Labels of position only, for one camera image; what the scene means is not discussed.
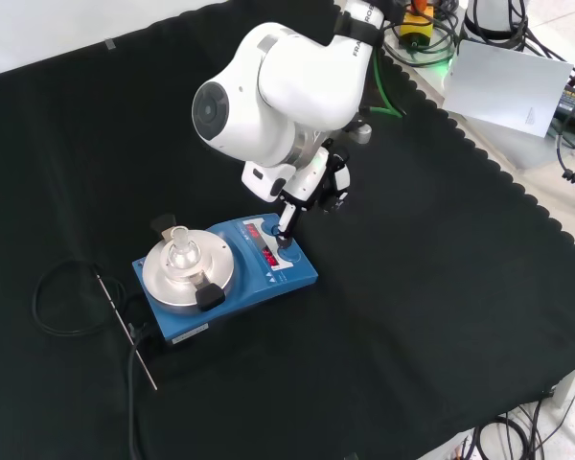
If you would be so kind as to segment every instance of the black cable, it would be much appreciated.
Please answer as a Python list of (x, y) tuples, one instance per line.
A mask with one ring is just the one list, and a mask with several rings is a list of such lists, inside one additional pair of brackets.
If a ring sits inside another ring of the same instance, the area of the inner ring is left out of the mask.
[[(435, 8), (434, 17), (431, 17), (423, 13), (422, 11), (417, 10), (413, 0), (411, 1), (410, 9), (408, 7), (405, 7), (406, 11), (409, 11), (411, 14), (415, 16), (422, 17), (427, 22), (425, 23), (403, 22), (402, 24), (391, 24), (389, 26), (383, 27), (382, 30), (386, 31), (388, 29), (391, 29), (394, 36), (398, 39), (398, 42), (406, 48), (407, 53), (409, 53), (411, 56), (413, 56), (416, 53), (422, 53), (425, 55), (438, 55), (445, 53), (447, 55), (439, 59), (433, 59), (425, 62), (417, 62), (413, 59), (409, 60), (401, 56), (384, 42), (383, 49), (392, 59), (402, 64), (416, 68), (428, 67), (431, 65), (448, 62), (451, 59), (451, 57), (453, 56), (453, 52), (451, 51), (451, 49), (455, 48), (458, 42), (458, 34), (456, 32), (458, 26), (458, 16), (455, 14), (455, 11), (458, 8), (457, 0), (438, 0), (437, 2), (428, 3), (428, 5)], [(409, 43), (405, 40), (404, 37), (400, 36), (399, 33), (396, 31), (396, 28), (400, 26), (412, 25), (418, 27), (425, 27), (431, 24), (438, 30), (443, 31), (444, 33), (437, 41), (428, 45), (418, 45), (415, 43)]]
[(130, 348), (130, 353), (127, 357), (127, 444), (130, 452), (130, 460), (141, 460), (142, 456), (139, 449), (136, 447), (136, 440), (134, 437), (134, 358), (136, 357), (136, 350), (143, 340), (149, 337), (155, 328), (150, 326), (143, 326), (143, 328), (134, 337), (134, 344)]
[(517, 41), (517, 40), (518, 40), (518, 42), (523, 42), (526, 24), (528, 21), (528, 16), (526, 16), (526, 6), (524, 4), (524, 0), (519, 0), (519, 8), (520, 8), (521, 13), (520, 13), (520, 20), (519, 20), (519, 23), (517, 24), (516, 28), (514, 28), (513, 20), (511, 19), (512, 9), (511, 8), (508, 9), (510, 27), (511, 27), (513, 33), (509, 38), (507, 38), (504, 41), (499, 41), (499, 40), (491, 41), (489, 38), (486, 37), (485, 33), (483, 32), (483, 29), (479, 25), (479, 20), (477, 17), (477, 4), (478, 3), (479, 3), (478, 0), (473, 0), (473, 3), (472, 3), (472, 23), (473, 23), (475, 29), (477, 30), (477, 35), (479, 35), (479, 37), (483, 40), (484, 43), (486, 43), (487, 45), (492, 45), (492, 46), (503, 46), (503, 45), (512, 43), (512, 42)]
[(575, 106), (570, 111), (568, 116), (564, 119), (563, 125), (561, 126), (560, 131), (558, 132), (558, 136), (556, 136), (556, 155), (558, 156), (558, 162), (560, 163), (560, 166), (563, 167), (563, 179), (569, 181), (573, 185), (575, 185), (575, 172), (570, 170), (564, 165), (563, 157), (561, 156), (560, 153), (560, 145), (561, 145), (561, 139), (563, 138), (564, 130), (566, 129), (569, 120), (574, 116), (575, 116)]
[(467, 452), (467, 454), (465, 456), (462, 457), (462, 460), (471, 460), (471, 456), (475, 450), (475, 447), (477, 446), (477, 440), (478, 439), (479, 439), (479, 427), (476, 427), (472, 431), (471, 445), (469, 446), (469, 451)]
[(560, 421), (560, 424), (558, 426), (556, 426), (556, 429), (554, 429), (554, 431), (552, 431), (550, 433), (549, 436), (547, 436), (542, 443), (539, 444), (539, 446), (537, 448), (535, 448), (535, 450), (533, 451), (536, 452), (537, 450), (541, 449), (543, 447), (543, 444), (545, 444), (547, 441), (549, 441), (549, 438), (551, 438), (554, 434), (556, 434), (558, 432), (558, 430), (563, 426), (564, 420), (566, 420), (566, 416), (568, 415), (568, 411), (571, 410), (571, 407), (573, 406), (573, 403), (575, 403), (575, 396), (573, 397), (573, 399), (571, 400), (571, 404), (568, 405), (568, 408), (566, 409), (566, 412), (564, 413), (563, 419)]
[[(530, 416), (530, 414), (528, 412), (526, 412), (526, 409), (524, 409), (521, 405), (518, 406), (519, 410), (521, 410), (524, 415), (528, 418), (528, 420), (530, 421), (530, 427), (532, 430), (532, 427), (535, 427), (535, 433), (537, 434), (537, 437), (539, 438), (539, 442), (541, 442), (541, 434), (539, 433), (539, 428), (535, 425), (535, 422), (533, 421), (533, 418)], [(540, 450), (540, 458), (541, 460), (545, 460), (545, 449), (541, 448)]]
[(467, 436), (466, 438), (464, 438), (464, 441), (462, 442), (462, 449), (460, 450), (460, 458), (462, 460), (464, 460), (464, 450), (467, 448), (467, 439), (469, 437)]
[(511, 436), (509, 436), (509, 412), (505, 412), (505, 428), (507, 428), (507, 444), (509, 445), (509, 455), (514, 460), (514, 450), (511, 448)]
[[(558, 135), (559, 131), (553, 125), (550, 125), (550, 127), (556, 132), (556, 135)], [(570, 139), (567, 139), (564, 135), (563, 135), (563, 142), (564, 142), (565, 147), (572, 149), (572, 150), (575, 150), (575, 144), (573, 143), (573, 141), (571, 141)]]
[(32, 318), (33, 318), (33, 321), (38, 326), (38, 328), (40, 330), (42, 330), (44, 333), (46, 333), (48, 335), (56, 336), (56, 337), (84, 337), (87, 335), (97, 334), (100, 331), (102, 331), (104, 328), (106, 328), (106, 326), (112, 321), (113, 313), (111, 310), (107, 310), (107, 314), (106, 314), (105, 319), (103, 319), (98, 324), (95, 324), (95, 325), (92, 325), (92, 326), (89, 326), (86, 328), (80, 328), (80, 329), (74, 329), (74, 330), (60, 330), (60, 329), (57, 329), (57, 328), (54, 328), (52, 326), (47, 325), (46, 323), (44, 323), (40, 319), (39, 299), (40, 299), (40, 293), (42, 291), (43, 286), (45, 285), (45, 283), (47, 283), (49, 280), (51, 280), (61, 269), (65, 268), (68, 265), (87, 266), (87, 267), (89, 267), (89, 269), (93, 273), (94, 277), (97, 278), (98, 280), (109, 281), (111, 283), (114, 283), (115, 286), (117, 286), (117, 294), (115, 296), (115, 299), (113, 299), (113, 303), (116, 306), (119, 306), (119, 304), (121, 303), (122, 298), (123, 298), (123, 294), (126, 292), (126, 290), (124, 289), (124, 286), (119, 281), (117, 281), (115, 278), (102, 277), (100, 275), (100, 271), (101, 271), (100, 267), (93, 262), (68, 259), (66, 261), (59, 262), (59, 263), (55, 264), (54, 266), (52, 266), (49, 270), (47, 270), (45, 273), (42, 274), (42, 276), (40, 277), (40, 279), (36, 283), (36, 286), (34, 288), (34, 294), (32, 296)]
[(535, 35), (533, 34), (533, 32), (526, 28), (526, 37), (531, 40), (532, 42), (534, 42), (537, 46), (539, 46), (541, 48), (541, 50), (543, 51), (543, 53), (545, 54), (546, 57), (548, 58), (556, 58), (557, 60), (560, 60), (562, 62), (566, 62), (566, 59), (564, 59), (562, 56), (560, 56), (558, 53), (553, 52), (552, 50), (550, 50), (549, 48), (547, 48), (545, 45), (543, 45), (538, 38), (535, 37)]
[(527, 460), (528, 459), (528, 453), (530, 451), (529, 449), (529, 440), (526, 437), (526, 433), (524, 432), (524, 430), (521, 428), (521, 426), (519, 426), (515, 421), (509, 419), (508, 417), (494, 417), (491, 421), (487, 422), (486, 424), (480, 426), (477, 431), (478, 431), (478, 435), (477, 435), (477, 450), (479, 450), (479, 455), (481, 455), (481, 459), (482, 460), (490, 460), (486, 454), (483, 451), (483, 448), (481, 448), (481, 432), (483, 431), (483, 429), (491, 424), (500, 424), (500, 425), (506, 425), (507, 427), (510, 427), (513, 431), (515, 431), (517, 433), (517, 435), (519, 436), (519, 440), (521, 441), (521, 445), (522, 445), (522, 454), (519, 457), (519, 460)]
[(535, 414), (533, 415), (533, 424), (530, 428), (530, 446), (528, 449), (528, 459), (529, 460), (537, 460), (536, 456), (537, 454), (535, 453), (535, 445), (537, 443), (536, 439), (535, 439), (535, 435), (536, 435), (536, 429), (538, 427), (539, 424), (539, 414), (541, 412), (541, 405), (543, 404), (543, 399), (541, 398), (539, 400), (539, 402), (537, 402), (537, 407), (535, 407)]

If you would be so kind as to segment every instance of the electronic equipment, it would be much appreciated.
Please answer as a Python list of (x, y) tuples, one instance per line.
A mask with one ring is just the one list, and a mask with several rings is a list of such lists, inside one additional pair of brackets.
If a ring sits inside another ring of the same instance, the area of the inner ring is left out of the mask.
[(167, 342), (315, 282), (317, 272), (298, 244), (277, 244), (278, 226), (279, 217), (266, 214), (206, 231), (163, 230), (167, 238), (132, 265)]

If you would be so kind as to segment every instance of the metal rod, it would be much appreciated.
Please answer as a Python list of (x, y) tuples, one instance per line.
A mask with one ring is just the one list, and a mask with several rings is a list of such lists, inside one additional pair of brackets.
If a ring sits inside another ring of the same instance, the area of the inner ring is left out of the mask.
[[(117, 315), (117, 319), (119, 319), (119, 324), (122, 325), (122, 329), (124, 330), (124, 333), (126, 333), (127, 340), (130, 342), (130, 345), (133, 347), (134, 342), (132, 341), (132, 337), (130, 336), (129, 331), (127, 330), (126, 324), (124, 323), (122, 316), (117, 311), (117, 308), (115, 307), (115, 304), (113, 303), (113, 299), (111, 298), (111, 295), (108, 293), (108, 290), (106, 290), (106, 286), (103, 283), (103, 279), (100, 277), (99, 274), (96, 274), (96, 278), (98, 278), (98, 281), (100, 282), (100, 286), (103, 287), (104, 294), (106, 295), (106, 298), (110, 302), (111, 307), (113, 308), (113, 311)], [(138, 356), (138, 360), (140, 361), (141, 366), (143, 366), (143, 369), (145, 370), (145, 374), (147, 374), (147, 378), (149, 379), (151, 386), (153, 387), (153, 389), (155, 391), (157, 391), (157, 385), (155, 384), (155, 381), (153, 381), (153, 377), (151, 376), (151, 373), (150, 373), (149, 369), (147, 368), (147, 365), (145, 365), (145, 361), (141, 358), (141, 355), (138, 353), (138, 350), (136, 351), (136, 355)]]

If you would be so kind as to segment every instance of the green cable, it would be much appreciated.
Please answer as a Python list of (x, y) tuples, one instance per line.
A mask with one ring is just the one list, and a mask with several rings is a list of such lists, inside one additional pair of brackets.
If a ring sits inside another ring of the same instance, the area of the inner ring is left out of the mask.
[(380, 69), (377, 63), (377, 53), (375, 53), (375, 51), (373, 51), (373, 69), (375, 71), (375, 82), (377, 83), (377, 88), (381, 93), (381, 97), (383, 98), (383, 102), (387, 108), (371, 107), (371, 112), (385, 113), (386, 115), (402, 118), (403, 115), (392, 106), (392, 104), (387, 99), (387, 96), (385, 95), (385, 91), (383, 91), (383, 85), (381, 84), (380, 78)]
[(392, 115), (394, 117), (399, 117), (399, 118), (403, 117), (403, 115), (401, 115), (397, 111), (393, 111), (390, 108), (371, 107), (371, 113), (384, 113), (385, 115)]

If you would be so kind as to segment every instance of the power cord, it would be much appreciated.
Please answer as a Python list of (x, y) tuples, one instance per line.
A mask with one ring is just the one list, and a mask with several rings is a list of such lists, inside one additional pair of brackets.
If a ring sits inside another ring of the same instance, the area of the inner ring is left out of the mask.
[(138, 346), (143, 340), (157, 331), (157, 326), (145, 325), (133, 334), (134, 343), (127, 356), (127, 445), (130, 453), (130, 460), (142, 460), (140, 450), (136, 446), (136, 436), (134, 434), (135, 410), (134, 410), (134, 359)]
[[(528, 48), (530, 51), (532, 51), (535, 55), (540, 56), (540, 57), (546, 57), (549, 59), (557, 59), (559, 61), (562, 62), (566, 62), (566, 59), (564, 59), (562, 56), (560, 56), (558, 53), (553, 52), (552, 50), (550, 50), (548, 47), (546, 47), (545, 45), (543, 45), (538, 38), (535, 37), (535, 35), (533, 34), (533, 31), (531, 31), (529, 28), (526, 28), (526, 39), (530, 40), (532, 43), (528, 43), (526, 42), (525, 46), (526, 48)], [(540, 48), (540, 51), (537, 50), (534, 46), (537, 45)], [(571, 71), (572, 73), (575, 74), (575, 67), (573, 67), (573, 70)]]
[(570, 111), (568, 116), (564, 119), (560, 131), (558, 131), (558, 135), (556, 136), (556, 155), (558, 156), (558, 162), (560, 163), (560, 166), (563, 168), (563, 179), (569, 181), (573, 185), (575, 185), (575, 172), (570, 170), (564, 165), (563, 157), (560, 152), (560, 147), (561, 147), (561, 140), (563, 139), (564, 130), (566, 129), (568, 122), (574, 116), (575, 116), (575, 106)]
[[(458, 43), (458, 16), (456, 15), (456, 10), (458, 8), (458, 2), (455, 0), (437, 0), (436, 2), (428, 3), (429, 6), (434, 7), (435, 13), (434, 17), (428, 16), (427, 14), (419, 11), (411, 0), (411, 8), (405, 7), (405, 11), (409, 11), (411, 14), (420, 16), (426, 19), (426, 23), (417, 22), (403, 22), (401, 24), (390, 24), (383, 28), (383, 31), (391, 30), (396, 39), (406, 47), (409, 54), (413, 56), (415, 53), (421, 53), (426, 55), (437, 55), (445, 53), (446, 55), (439, 59), (433, 59), (425, 62), (418, 62), (413, 59), (407, 60), (396, 51), (394, 51), (385, 41), (383, 42), (383, 49), (385, 52), (397, 62), (408, 65), (410, 67), (429, 67), (432, 65), (448, 62), (453, 56), (453, 50), (456, 48)], [(397, 27), (400, 26), (419, 26), (425, 27), (432, 24), (437, 29), (444, 32), (443, 36), (436, 42), (429, 45), (418, 45), (414, 43), (408, 43), (402, 38), (396, 31)]]
[(395, 102), (390, 99), (388, 96), (389, 93), (385, 92), (383, 88), (383, 81), (381, 79), (382, 70), (381, 70), (381, 56), (382, 50), (378, 48), (377, 50), (373, 50), (373, 73), (375, 74), (375, 82), (377, 84), (377, 89), (381, 94), (381, 98), (383, 99), (383, 103), (385, 104), (385, 108), (381, 107), (371, 107), (371, 112), (377, 113), (385, 113), (386, 115), (392, 115), (394, 117), (402, 118), (406, 115), (406, 112)]
[(511, 436), (509, 436), (509, 412), (505, 412), (505, 427), (507, 428), (507, 444), (509, 445), (509, 455), (514, 460), (514, 450), (511, 448)]
[(40, 293), (43, 290), (43, 287), (45, 286), (45, 284), (48, 281), (50, 281), (52, 278), (54, 278), (58, 272), (60, 272), (62, 269), (64, 269), (68, 265), (83, 265), (83, 266), (88, 267), (96, 279), (98, 279), (99, 281), (103, 281), (103, 284), (105, 287), (107, 286), (106, 282), (108, 282), (109, 285), (111, 283), (114, 284), (116, 289), (117, 289), (116, 294), (115, 294), (115, 298), (113, 299), (110, 296), (110, 294), (108, 293), (108, 291), (106, 293), (108, 294), (109, 299), (111, 299), (113, 301), (116, 308), (119, 308), (119, 306), (121, 306), (123, 298), (125, 297), (125, 294), (126, 294), (126, 289), (117, 279), (112, 278), (112, 277), (107, 277), (107, 276), (101, 276), (101, 274), (100, 274), (101, 268), (96, 263), (89, 262), (89, 261), (68, 259), (68, 260), (59, 262), (59, 263), (55, 264), (54, 266), (52, 266), (49, 270), (47, 270), (45, 273), (42, 274), (42, 276), (40, 277), (40, 279), (36, 283), (36, 287), (34, 288), (34, 294), (32, 296), (32, 319), (33, 319), (34, 323), (36, 324), (36, 326), (41, 331), (43, 331), (47, 335), (52, 335), (55, 337), (85, 337), (88, 335), (97, 334), (100, 331), (104, 330), (110, 324), (110, 322), (113, 320), (113, 313), (110, 310), (107, 311), (107, 314), (106, 314), (106, 317), (104, 318), (104, 320), (100, 321), (98, 324), (95, 324), (95, 325), (92, 325), (92, 326), (89, 326), (86, 328), (78, 328), (78, 329), (74, 329), (74, 330), (61, 330), (61, 329), (54, 328), (53, 326), (49, 326), (48, 324), (46, 324), (40, 318), (39, 300), (40, 300)]
[(507, 426), (507, 441), (509, 442), (509, 451), (512, 454), (512, 458), (513, 458), (513, 451), (511, 448), (511, 441), (509, 441), (509, 427), (511, 429), (513, 429), (518, 434), (519, 439), (522, 443), (523, 451), (522, 451), (522, 455), (519, 457), (519, 460), (536, 460), (537, 452), (539, 450), (540, 450), (541, 460), (545, 460), (545, 452), (543, 449), (543, 445), (547, 441), (549, 441), (552, 438), (552, 436), (554, 436), (563, 427), (564, 421), (566, 420), (566, 417), (568, 416), (568, 413), (570, 412), (571, 407), (575, 403), (575, 397), (573, 397), (573, 399), (571, 400), (571, 403), (568, 405), (568, 408), (564, 412), (563, 418), (561, 419), (558, 426), (556, 426), (556, 428), (551, 433), (549, 433), (549, 435), (543, 440), (541, 440), (541, 434), (540, 434), (539, 428), (538, 428), (539, 415), (541, 412), (542, 402), (543, 402), (543, 399), (541, 399), (537, 402), (537, 407), (535, 408), (535, 413), (534, 413), (533, 417), (531, 417), (528, 414), (528, 412), (526, 411), (526, 409), (524, 409), (521, 405), (518, 406), (519, 410), (521, 410), (524, 413), (524, 415), (528, 418), (528, 420), (531, 423), (530, 439), (528, 439), (528, 437), (526, 436), (526, 433), (521, 428), (521, 426), (519, 426), (515, 421), (509, 419), (508, 413), (506, 413), (505, 417), (494, 417), (494, 419), (492, 419), (490, 422), (475, 428), (473, 433), (472, 433), (471, 447), (469, 448), (469, 451), (467, 452), (466, 455), (464, 455), (464, 450), (466, 447), (466, 440), (465, 440), (465, 443), (463, 443), (463, 445), (462, 445), (461, 458), (463, 460), (470, 460), (472, 457), (472, 453), (474, 452), (474, 447), (476, 446), (477, 450), (479, 451), (479, 454), (481, 455), (482, 460), (489, 460), (488, 457), (483, 452), (483, 449), (481, 448), (481, 432), (488, 425), (500, 424), (500, 425), (506, 425)]
[[(509, 27), (512, 30), (512, 34), (509, 38), (505, 39), (504, 41), (500, 41), (500, 40), (495, 40), (495, 39), (487, 36), (487, 34), (489, 34), (490, 32), (484, 31), (481, 28), (481, 26), (479, 25), (479, 20), (477, 17), (478, 0), (473, 0), (472, 23), (473, 23), (475, 29), (477, 30), (477, 35), (479, 36), (479, 38), (481, 38), (483, 40), (483, 42), (485, 44), (496, 46), (496, 47), (511, 47), (511, 48), (518, 45), (517, 47), (519, 49), (523, 48), (524, 37), (525, 37), (524, 33), (525, 33), (525, 29), (528, 27), (527, 26), (528, 16), (526, 15), (526, 5), (524, 4), (524, 0), (519, 0), (520, 11), (516, 11), (516, 8), (514, 7), (513, 2), (510, 1), (509, 4), (511, 5), (511, 8), (509, 8), (509, 10), (508, 10), (508, 13), (509, 13), (508, 20), (509, 20)], [(513, 12), (515, 12), (517, 14), (517, 16), (519, 17), (519, 23), (517, 24), (517, 26), (513, 22)]]

